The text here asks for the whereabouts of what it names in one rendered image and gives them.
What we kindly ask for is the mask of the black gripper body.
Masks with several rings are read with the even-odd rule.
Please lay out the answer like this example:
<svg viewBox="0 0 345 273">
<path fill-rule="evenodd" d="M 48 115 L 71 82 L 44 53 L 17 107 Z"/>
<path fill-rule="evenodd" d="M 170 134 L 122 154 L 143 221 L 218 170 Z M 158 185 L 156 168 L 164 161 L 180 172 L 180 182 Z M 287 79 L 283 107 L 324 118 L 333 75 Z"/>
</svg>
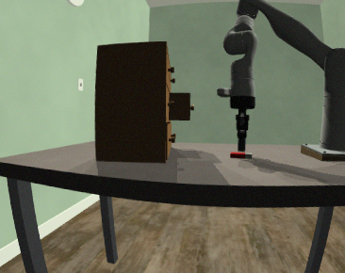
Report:
<svg viewBox="0 0 345 273">
<path fill-rule="evenodd" d="M 230 97 L 230 107 L 234 109 L 238 109 L 238 115 L 240 116 L 240 112 L 244 112 L 244 116 L 246 115 L 246 109 L 254 109 L 255 108 L 255 97 L 253 96 L 232 96 Z"/>
</svg>

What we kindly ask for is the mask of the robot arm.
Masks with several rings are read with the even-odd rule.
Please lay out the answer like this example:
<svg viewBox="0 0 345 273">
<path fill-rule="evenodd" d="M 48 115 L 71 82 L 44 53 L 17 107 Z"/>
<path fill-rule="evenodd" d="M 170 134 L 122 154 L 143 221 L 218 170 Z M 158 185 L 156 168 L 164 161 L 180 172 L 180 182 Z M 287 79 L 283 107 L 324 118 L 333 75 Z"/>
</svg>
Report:
<svg viewBox="0 0 345 273">
<path fill-rule="evenodd" d="M 345 48 L 332 49 L 305 24 L 265 0 L 238 0 L 237 19 L 234 27 L 224 36 L 223 48 L 232 56 L 247 54 L 231 63 L 230 88 L 218 88 L 217 95 L 255 97 L 254 61 L 258 39 L 253 31 L 258 8 L 278 38 L 310 57 L 324 70 L 320 148 L 344 152 Z"/>
</svg>

